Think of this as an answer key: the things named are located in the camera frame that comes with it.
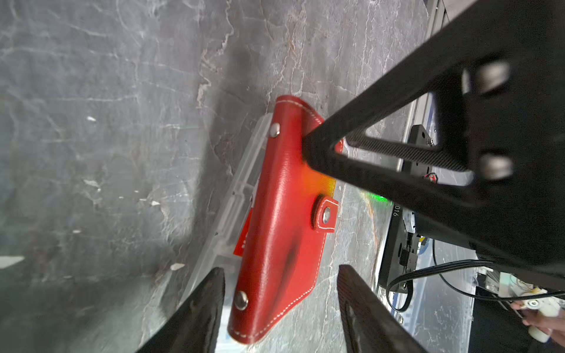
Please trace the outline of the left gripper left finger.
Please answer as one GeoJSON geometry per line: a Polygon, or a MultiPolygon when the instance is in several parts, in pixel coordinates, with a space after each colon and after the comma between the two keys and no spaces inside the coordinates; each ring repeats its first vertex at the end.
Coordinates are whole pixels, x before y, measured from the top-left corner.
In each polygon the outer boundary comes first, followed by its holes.
{"type": "Polygon", "coordinates": [[[213,268],[139,352],[214,352],[225,300],[225,271],[213,268]]]}

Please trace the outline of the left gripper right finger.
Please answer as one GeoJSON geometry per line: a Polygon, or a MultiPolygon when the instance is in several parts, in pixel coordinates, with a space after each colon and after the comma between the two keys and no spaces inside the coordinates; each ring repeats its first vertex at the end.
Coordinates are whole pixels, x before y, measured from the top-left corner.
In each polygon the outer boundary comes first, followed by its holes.
{"type": "Polygon", "coordinates": [[[393,318],[352,266],[339,266],[337,290],[348,352],[426,351],[393,318]]]}

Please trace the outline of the person's hand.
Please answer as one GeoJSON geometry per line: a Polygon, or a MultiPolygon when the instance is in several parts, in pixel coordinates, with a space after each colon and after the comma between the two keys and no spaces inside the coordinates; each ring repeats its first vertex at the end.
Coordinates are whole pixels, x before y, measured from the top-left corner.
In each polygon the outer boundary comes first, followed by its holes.
{"type": "Polygon", "coordinates": [[[511,303],[514,310],[523,311],[522,323],[526,326],[538,328],[561,347],[564,347],[564,309],[561,308],[557,317],[547,317],[538,314],[535,310],[527,310],[521,301],[511,303]]]}

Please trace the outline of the red leather wallet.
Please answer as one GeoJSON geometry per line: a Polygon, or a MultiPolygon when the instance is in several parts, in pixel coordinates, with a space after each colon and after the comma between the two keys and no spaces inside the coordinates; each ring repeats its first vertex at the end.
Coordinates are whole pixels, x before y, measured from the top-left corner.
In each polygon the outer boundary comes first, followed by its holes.
{"type": "Polygon", "coordinates": [[[303,160],[303,137],[324,119],[302,99],[279,96],[254,204],[242,234],[228,332],[260,341],[315,288],[326,237],[335,232],[336,180],[303,160]]]}

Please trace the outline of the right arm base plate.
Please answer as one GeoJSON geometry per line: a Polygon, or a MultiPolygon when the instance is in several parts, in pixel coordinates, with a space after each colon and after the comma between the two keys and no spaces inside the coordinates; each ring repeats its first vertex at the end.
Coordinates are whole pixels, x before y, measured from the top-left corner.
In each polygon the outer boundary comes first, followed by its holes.
{"type": "MultiPolygon", "coordinates": [[[[414,125],[411,128],[408,142],[417,146],[431,146],[432,141],[423,125],[414,125]]],[[[400,171],[419,179],[429,179],[432,166],[408,161],[403,162],[400,171]]],[[[394,203],[393,206],[378,276],[378,285],[382,288],[386,288],[393,279],[400,275],[416,269],[420,247],[419,237],[416,235],[415,212],[397,203],[394,203]]],[[[395,285],[391,291],[407,294],[407,285],[395,285]]]]}

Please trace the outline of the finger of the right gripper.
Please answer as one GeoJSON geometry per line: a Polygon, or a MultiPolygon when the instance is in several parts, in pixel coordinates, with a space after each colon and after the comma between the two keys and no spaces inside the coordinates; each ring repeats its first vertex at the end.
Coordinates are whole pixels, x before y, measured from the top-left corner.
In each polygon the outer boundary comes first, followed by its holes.
{"type": "Polygon", "coordinates": [[[564,205],[564,3],[477,1],[310,133],[311,167],[406,207],[564,205]],[[425,94],[439,142],[419,147],[366,130],[425,94]],[[466,187],[432,185],[334,152],[360,149],[451,171],[466,187]]]}

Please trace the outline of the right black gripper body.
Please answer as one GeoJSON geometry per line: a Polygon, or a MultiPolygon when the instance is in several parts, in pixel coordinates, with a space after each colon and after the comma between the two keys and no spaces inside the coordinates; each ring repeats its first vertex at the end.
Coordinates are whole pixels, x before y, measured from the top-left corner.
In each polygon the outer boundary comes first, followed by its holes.
{"type": "Polygon", "coordinates": [[[564,289],[564,112],[436,112],[439,145],[458,147],[469,185],[429,184],[418,220],[444,241],[526,282],[564,289]]]}

